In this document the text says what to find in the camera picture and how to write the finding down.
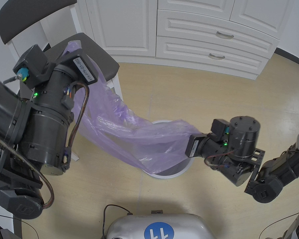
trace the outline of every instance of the chair backrest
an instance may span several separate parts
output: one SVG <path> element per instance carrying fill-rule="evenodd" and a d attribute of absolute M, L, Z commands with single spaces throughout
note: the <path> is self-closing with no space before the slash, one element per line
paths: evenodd
<path fill-rule="evenodd" d="M 4 44 L 46 16 L 76 0 L 8 0 L 0 10 L 0 37 Z"/>

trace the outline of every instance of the trash bag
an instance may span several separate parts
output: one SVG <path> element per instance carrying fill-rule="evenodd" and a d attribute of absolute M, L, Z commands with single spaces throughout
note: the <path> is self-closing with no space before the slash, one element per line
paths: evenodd
<path fill-rule="evenodd" d="M 80 41 L 71 41 L 63 54 L 79 48 Z M 100 68 L 91 61 L 99 78 L 89 85 L 90 97 L 79 126 L 80 134 L 108 154 L 150 174 L 162 172 L 187 159 L 185 150 L 189 137 L 199 131 L 183 120 L 152 124 L 135 115 L 107 86 Z M 84 89 L 81 88 L 74 98 L 75 120 L 83 99 Z"/>

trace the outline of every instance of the blue circular logo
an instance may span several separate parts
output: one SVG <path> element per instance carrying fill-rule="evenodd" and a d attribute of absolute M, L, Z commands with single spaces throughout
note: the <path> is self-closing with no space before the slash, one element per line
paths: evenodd
<path fill-rule="evenodd" d="M 164 222 L 155 222 L 144 231 L 145 239 L 173 239 L 174 229 Z"/>

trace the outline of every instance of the teal connector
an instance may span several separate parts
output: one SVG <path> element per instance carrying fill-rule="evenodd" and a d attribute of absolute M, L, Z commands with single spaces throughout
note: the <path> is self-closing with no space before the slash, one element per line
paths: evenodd
<path fill-rule="evenodd" d="M 22 67 L 18 70 L 18 72 L 16 73 L 16 75 L 21 74 L 22 75 L 22 81 L 26 81 L 27 77 L 29 76 L 29 70 L 25 67 Z"/>

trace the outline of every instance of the round trash bin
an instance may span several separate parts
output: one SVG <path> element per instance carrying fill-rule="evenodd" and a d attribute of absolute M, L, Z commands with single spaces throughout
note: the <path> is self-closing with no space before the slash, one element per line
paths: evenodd
<path fill-rule="evenodd" d="M 171 120 L 157 120 L 152 122 L 153 124 L 158 124 L 158 123 L 166 123 L 166 122 L 171 122 Z M 150 174 L 147 173 L 148 175 L 158 178 L 158 179 L 170 179 L 170 178 L 175 178 L 183 173 L 185 173 L 189 167 L 192 165 L 192 163 L 194 162 L 194 158 L 187 158 L 184 161 L 178 163 L 177 165 L 172 166 L 171 168 L 162 171 L 160 173 L 157 174 Z"/>

